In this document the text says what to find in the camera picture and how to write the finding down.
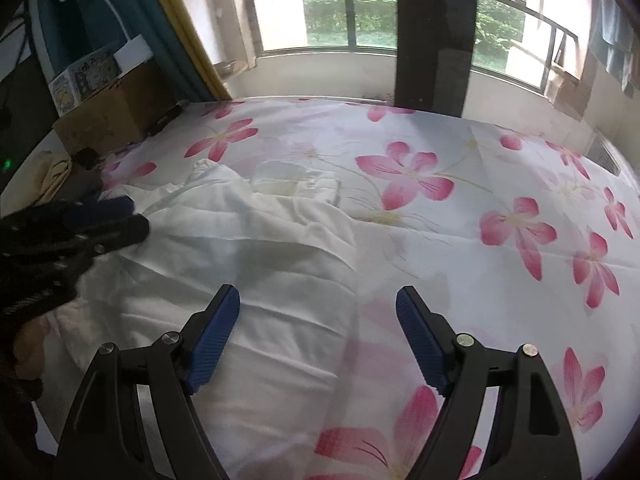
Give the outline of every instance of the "bed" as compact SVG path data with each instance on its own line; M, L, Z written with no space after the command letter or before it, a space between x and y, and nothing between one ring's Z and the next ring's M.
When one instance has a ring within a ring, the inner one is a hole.
M268 98L190 105L112 161L106 187L181 186L203 158L245 178L267 160L331 172L338 207L353 220L354 321L306 478L404 478L428 436L442 399L424 386L395 320L405 285L486 346L535 344L567 410L583 478L613 457L640 412L640 200L617 177L490 124ZM49 381L68 405L75 387L62 393L64 381ZM489 390L461 478L478 471L496 399ZM301 478L277 449L258 455L233 476Z

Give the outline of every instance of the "shrub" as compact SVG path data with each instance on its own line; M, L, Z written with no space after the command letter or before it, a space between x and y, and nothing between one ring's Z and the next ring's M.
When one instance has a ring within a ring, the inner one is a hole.
M343 32L347 28L344 0L303 0L310 34ZM396 0L354 0L356 30L396 32ZM495 0L478 0L476 56L506 63L511 40L521 41L525 15Z

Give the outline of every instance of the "window frame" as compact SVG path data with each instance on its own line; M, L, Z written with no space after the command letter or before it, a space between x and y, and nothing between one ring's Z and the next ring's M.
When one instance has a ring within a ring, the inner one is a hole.
M496 2L500 2L507 6L513 7L514 9L520 10L529 16L533 16L540 21L547 23L551 26L551 32L549 37L549 46L546 53L546 59L544 61L544 69L542 75L542 81L539 87L522 81L521 79L517 79L503 72L498 72L497 70L491 70L489 68L485 68L483 66L479 66L476 64L472 65L472 69L476 72L484 73L487 75L494 76L498 79L502 79L512 84L516 84L518 86L522 86L527 88L533 92L544 94L546 90L546 86L548 84L549 75L552 70L553 63L562 65L562 60L564 59L564 54L566 52L566 39L567 37L572 38L576 43L578 41L578 36L572 33L567 28L559 25L559 23L550 20L548 17L544 16L540 12L536 10L529 9L526 4L519 0L495 0ZM262 37L260 34L260 26L258 24L257 13L255 10L255 1L254 0L244 0L244 6L246 9L249 28L251 31L251 37L254 44L255 55L256 57L265 57L265 56L280 56L283 54L301 54L301 53L313 53L313 52L353 52L353 53L366 53L366 54L387 54L390 56L396 56L397 50L394 48L383 48L383 47L372 47L372 46L359 46L356 42L356 15L354 8L354 0L344 0L345 7L345 17L346 17L346 25L347 25L347 42L346 46L302 46L302 47L292 47L292 48L278 48L273 50L264 50L262 44ZM558 33L562 33L562 40L560 41L558 51L554 56L554 52L556 51L556 42L558 38Z

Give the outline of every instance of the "white blanket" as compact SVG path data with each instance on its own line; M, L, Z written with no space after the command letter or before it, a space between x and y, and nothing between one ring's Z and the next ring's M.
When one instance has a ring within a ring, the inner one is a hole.
M271 163L256 175L249 182L203 160L181 187L153 195L114 189L144 210L151 234L140 246L99 258L82 279L82 300L56 317L85 369L104 341L121 349L148 345L180 330L223 283L233 284L240 316L194 404L232 478L252 474L246 457L275 456L278 470L284 460L292 478L302 478L354 317L352 221L331 205L338 181L330 173ZM149 402L141 396L143 413ZM158 452L157 442L150 446Z

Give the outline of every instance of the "glass pane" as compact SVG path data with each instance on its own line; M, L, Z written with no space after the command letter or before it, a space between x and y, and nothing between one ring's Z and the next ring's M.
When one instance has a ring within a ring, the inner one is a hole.
M396 48L396 0L353 0L356 13L356 44Z
M302 3L308 46L348 44L344 0L302 0Z
M551 26L496 0L478 0L474 65L539 87Z
M308 45L303 0L254 2L264 50Z

